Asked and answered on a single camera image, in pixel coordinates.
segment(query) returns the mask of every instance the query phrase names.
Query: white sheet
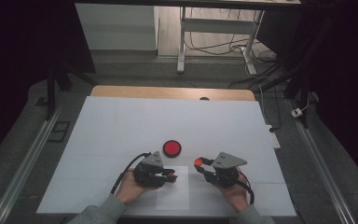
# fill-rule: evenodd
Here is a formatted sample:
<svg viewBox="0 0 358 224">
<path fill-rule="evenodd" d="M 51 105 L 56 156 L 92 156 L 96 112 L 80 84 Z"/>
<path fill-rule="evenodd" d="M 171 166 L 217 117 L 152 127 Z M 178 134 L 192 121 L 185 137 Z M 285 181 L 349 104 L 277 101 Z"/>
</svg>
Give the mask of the white sheet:
<svg viewBox="0 0 358 224">
<path fill-rule="evenodd" d="M 182 145 L 175 159 L 162 153 L 168 140 Z M 164 165 L 187 170 L 188 190 L 181 194 L 188 206 L 169 204 L 162 189 L 144 194 L 126 215 L 233 217 L 221 193 L 193 166 L 197 157 L 215 159 L 220 151 L 248 161 L 241 169 L 261 215 L 296 215 L 258 102 L 113 97 L 87 98 L 37 213 L 72 214 L 101 204 L 135 156 L 157 150 Z"/>
</svg>

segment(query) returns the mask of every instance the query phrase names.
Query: table leg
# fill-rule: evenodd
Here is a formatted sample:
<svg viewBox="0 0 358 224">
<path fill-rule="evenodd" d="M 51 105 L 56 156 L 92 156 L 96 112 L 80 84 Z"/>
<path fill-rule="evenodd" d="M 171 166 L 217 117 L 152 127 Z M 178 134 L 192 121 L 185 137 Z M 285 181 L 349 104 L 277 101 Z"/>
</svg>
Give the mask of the table leg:
<svg viewBox="0 0 358 224">
<path fill-rule="evenodd" d="M 178 67 L 177 67 L 178 74 L 183 74 L 185 72 L 185 26 L 186 26 L 186 8 L 182 7 L 182 16 L 180 20 Z"/>
<path fill-rule="evenodd" d="M 248 68 L 249 75 L 257 74 L 257 72 L 255 71 L 255 66 L 252 62 L 251 50 L 252 50 L 252 45 L 255 41 L 255 36 L 257 34 L 258 27 L 260 26 L 261 18 L 263 17 L 263 13 L 264 13 L 264 11 L 256 12 L 255 22 L 252 27 L 252 32 L 249 34 L 249 39 L 246 44 L 246 48 L 242 49 L 242 55 L 243 55 L 243 58 L 245 59 L 246 67 Z"/>
</svg>

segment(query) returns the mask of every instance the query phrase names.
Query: wooden edge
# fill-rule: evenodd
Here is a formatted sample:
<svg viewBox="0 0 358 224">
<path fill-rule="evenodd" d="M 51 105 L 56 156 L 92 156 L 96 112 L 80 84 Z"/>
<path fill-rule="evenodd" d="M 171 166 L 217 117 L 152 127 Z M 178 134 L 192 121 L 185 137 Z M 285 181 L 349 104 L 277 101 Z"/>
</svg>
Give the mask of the wooden edge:
<svg viewBox="0 0 358 224">
<path fill-rule="evenodd" d="M 254 94 L 248 90 L 166 87 L 96 86 L 92 89 L 91 96 L 183 100 L 199 100 L 201 97 L 207 97 L 213 101 L 255 101 Z"/>
</svg>

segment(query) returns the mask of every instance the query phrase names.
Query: metal frame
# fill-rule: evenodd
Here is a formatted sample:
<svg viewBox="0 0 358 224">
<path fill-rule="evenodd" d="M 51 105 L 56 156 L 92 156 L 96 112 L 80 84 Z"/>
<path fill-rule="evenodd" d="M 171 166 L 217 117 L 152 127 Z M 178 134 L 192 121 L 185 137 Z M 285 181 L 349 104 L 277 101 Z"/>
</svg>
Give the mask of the metal frame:
<svg viewBox="0 0 358 224">
<path fill-rule="evenodd" d="M 217 33 L 217 34 L 239 34 L 249 35 L 246 48 L 242 49 L 242 55 L 250 75 L 256 75 L 255 66 L 250 55 L 252 45 L 255 41 L 258 28 L 264 11 L 257 11 L 254 21 L 221 21 L 208 19 L 187 19 L 186 8 L 182 7 L 180 42 L 178 52 L 177 73 L 185 72 L 185 32 Z"/>
<path fill-rule="evenodd" d="M 14 203 L 17 201 L 22 187 L 27 181 L 27 178 L 31 173 L 32 169 L 34 168 L 34 164 L 36 163 L 36 160 L 39 157 L 43 146 L 48 140 L 48 135 L 50 134 L 55 121 L 61 114 L 62 108 L 65 105 L 66 97 L 67 93 L 63 93 L 62 97 L 60 97 L 59 99 L 57 109 L 52 114 L 50 120 L 45 120 L 42 124 L 39 133 L 37 134 L 30 148 L 28 149 L 28 152 L 22 160 L 19 169 L 17 170 L 16 174 L 14 174 L 13 178 L 10 181 L 10 184 L 7 186 L 7 189 L 0 201 L 0 223 L 6 222 L 7 217 L 14 206 Z"/>
<path fill-rule="evenodd" d="M 286 100 L 286 103 L 289 107 L 289 110 L 295 109 L 289 100 Z M 342 223 L 345 224 L 354 224 L 356 221 L 351 213 L 351 209 L 349 208 L 347 202 L 342 196 L 341 190 L 338 188 L 336 181 L 330 174 L 330 171 L 324 161 L 324 157 L 320 152 L 319 148 L 315 144 L 310 131 L 302 125 L 299 119 L 296 119 L 296 126 L 298 128 L 298 132 L 300 133 L 307 149 L 310 153 L 310 157 L 312 158 L 313 164 L 316 167 L 316 170 L 319 173 L 319 176 L 324 182 L 324 188 L 327 190 L 327 193 L 330 195 L 333 205 L 337 210 L 337 214 L 341 219 Z"/>
</svg>

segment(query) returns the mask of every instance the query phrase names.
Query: red button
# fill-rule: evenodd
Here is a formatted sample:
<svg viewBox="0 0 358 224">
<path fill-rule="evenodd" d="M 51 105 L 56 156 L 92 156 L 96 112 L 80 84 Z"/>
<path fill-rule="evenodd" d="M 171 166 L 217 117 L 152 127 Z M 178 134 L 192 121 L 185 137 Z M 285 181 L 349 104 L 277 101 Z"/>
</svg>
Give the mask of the red button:
<svg viewBox="0 0 358 224">
<path fill-rule="evenodd" d="M 182 150 L 181 145 L 174 140 L 170 140 L 166 142 L 162 147 L 162 151 L 169 158 L 177 157 L 180 154 L 181 150 Z"/>
</svg>

